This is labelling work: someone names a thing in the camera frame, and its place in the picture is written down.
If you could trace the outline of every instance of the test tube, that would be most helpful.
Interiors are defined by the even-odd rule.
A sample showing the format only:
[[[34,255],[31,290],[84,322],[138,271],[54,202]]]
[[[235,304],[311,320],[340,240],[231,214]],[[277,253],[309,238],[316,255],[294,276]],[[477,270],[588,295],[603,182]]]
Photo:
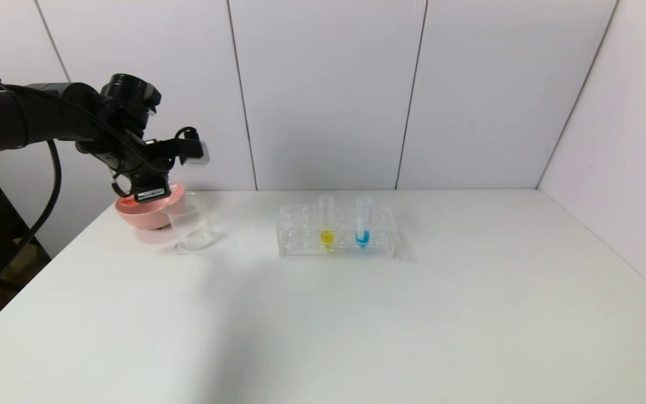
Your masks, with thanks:
[[[333,222],[335,220],[335,202],[332,196],[318,198],[318,218],[321,227],[321,243],[330,246],[335,241]]]
[[[372,222],[372,197],[359,196],[356,200],[356,242],[365,247],[370,241]]]

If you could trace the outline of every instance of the yellow liquid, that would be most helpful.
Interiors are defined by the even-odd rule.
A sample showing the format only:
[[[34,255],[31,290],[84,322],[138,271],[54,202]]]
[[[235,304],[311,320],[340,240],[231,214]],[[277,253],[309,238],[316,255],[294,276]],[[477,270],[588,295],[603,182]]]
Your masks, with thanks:
[[[321,230],[321,243],[330,246],[335,242],[335,233],[333,230]]]

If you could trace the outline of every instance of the test tube rack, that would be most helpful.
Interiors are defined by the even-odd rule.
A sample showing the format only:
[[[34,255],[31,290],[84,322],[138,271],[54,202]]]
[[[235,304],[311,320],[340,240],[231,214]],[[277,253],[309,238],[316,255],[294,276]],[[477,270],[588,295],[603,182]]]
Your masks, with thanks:
[[[395,223],[388,207],[374,205],[370,223],[370,240],[361,246],[356,241],[356,208],[338,206],[330,228],[334,241],[321,241],[318,205],[282,205],[278,220],[279,255],[319,256],[320,258],[394,258]]]

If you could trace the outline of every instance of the test tube with blue liquid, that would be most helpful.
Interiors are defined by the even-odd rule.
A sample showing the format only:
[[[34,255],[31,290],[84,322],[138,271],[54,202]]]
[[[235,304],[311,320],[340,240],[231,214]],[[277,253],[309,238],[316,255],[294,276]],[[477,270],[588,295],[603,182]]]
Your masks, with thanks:
[[[366,248],[370,241],[372,223],[372,197],[359,196],[356,200],[356,243]]]

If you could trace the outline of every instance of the label sticker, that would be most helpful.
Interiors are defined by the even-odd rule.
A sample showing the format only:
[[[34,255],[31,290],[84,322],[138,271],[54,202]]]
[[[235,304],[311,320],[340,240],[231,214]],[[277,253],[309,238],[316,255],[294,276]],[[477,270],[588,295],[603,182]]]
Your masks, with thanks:
[[[155,196],[164,195],[164,194],[166,194],[166,191],[164,191],[164,189],[162,189],[162,187],[160,187],[159,189],[154,189],[154,190],[151,190],[151,191],[141,192],[140,194],[138,194],[138,197],[139,197],[139,200],[141,200],[141,199],[153,198]]]

